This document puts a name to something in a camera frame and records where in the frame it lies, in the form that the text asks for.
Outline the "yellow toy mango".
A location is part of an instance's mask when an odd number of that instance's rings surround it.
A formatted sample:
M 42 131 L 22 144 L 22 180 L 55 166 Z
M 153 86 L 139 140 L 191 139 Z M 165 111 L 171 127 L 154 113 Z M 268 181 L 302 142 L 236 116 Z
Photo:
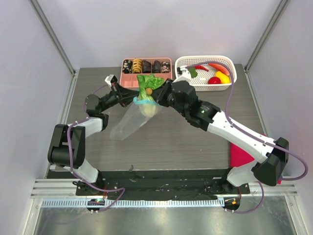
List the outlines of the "yellow toy mango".
M 220 79 L 221 84 L 230 84 L 231 83 L 229 76 L 227 76 L 226 74 L 224 74 L 220 71 L 216 72 L 215 76 Z

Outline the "green toy lettuce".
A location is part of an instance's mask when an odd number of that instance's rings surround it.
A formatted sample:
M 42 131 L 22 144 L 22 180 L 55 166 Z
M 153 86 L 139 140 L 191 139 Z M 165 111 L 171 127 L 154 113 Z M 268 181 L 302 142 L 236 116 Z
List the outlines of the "green toy lettuce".
M 160 88 L 164 79 L 156 77 L 154 74 L 137 76 L 139 95 L 136 98 L 135 104 L 139 106 L 141 113 L 146 117 L 153 117 L 157 114 L 159 105 L 152 97 L 154 90 Z

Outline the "clear zip top bag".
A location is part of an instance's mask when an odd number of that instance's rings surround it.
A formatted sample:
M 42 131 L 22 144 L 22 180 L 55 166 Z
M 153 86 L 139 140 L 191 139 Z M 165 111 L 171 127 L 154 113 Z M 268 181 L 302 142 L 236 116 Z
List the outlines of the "clear zip top bag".
M 141 100 L 139 96 L 134 97 L 121 121 L 111 130 L 110 139 L 119 141 L 126 139 L 157 115 L 160 110 L 161 106 L 155 101 Z

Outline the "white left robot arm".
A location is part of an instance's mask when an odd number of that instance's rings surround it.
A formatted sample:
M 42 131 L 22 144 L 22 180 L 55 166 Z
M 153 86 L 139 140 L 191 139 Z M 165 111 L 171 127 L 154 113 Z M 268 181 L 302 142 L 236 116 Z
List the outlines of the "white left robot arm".
M 87 117 L 72 124 L 57 124 L 54 127 L 47 159 L 49 163 L 65 168 L 76 178 L 87 184 L 93 195 L 100 195 L 104 189 L 101 172 L 86 159 L 86 138 L 104 131 L 109 116 L 103 112 L 117 104 L 126 107 L 132 103 L 139 92 L 129 90 L 117 82 L 111 85 L 111 91 L 99 97 L 90 94 L 85 99 Z

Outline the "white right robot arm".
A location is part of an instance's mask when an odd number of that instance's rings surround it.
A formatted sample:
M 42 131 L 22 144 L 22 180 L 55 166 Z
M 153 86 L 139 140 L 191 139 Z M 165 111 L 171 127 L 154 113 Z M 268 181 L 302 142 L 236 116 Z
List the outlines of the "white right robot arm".
M 190 125 L 226 139 L 254 159 L 230 168 L 226 178 L 221 180 L 224 192 L 233 193 L 239 186 L 255 181 L 272 187 L 277 185 L 288 162 L 287 140 L 266 137 L 227 117 L 219 107 L 200 100 L 187 81 L 168 79 L 153 90 L 152 97 L 159 105 L 174 108 Z

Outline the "red toy tomato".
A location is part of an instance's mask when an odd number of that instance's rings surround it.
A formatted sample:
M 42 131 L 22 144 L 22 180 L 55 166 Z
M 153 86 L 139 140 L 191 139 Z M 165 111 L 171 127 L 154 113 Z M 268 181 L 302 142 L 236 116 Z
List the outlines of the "red toy tomato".
M 220 80 L 220 78 L 214 76 L 214 77 L 211 77 L 211 78 L 208 80 L 208 84 L 209 84 L 209 85 L 221 84 L 221 80 Z

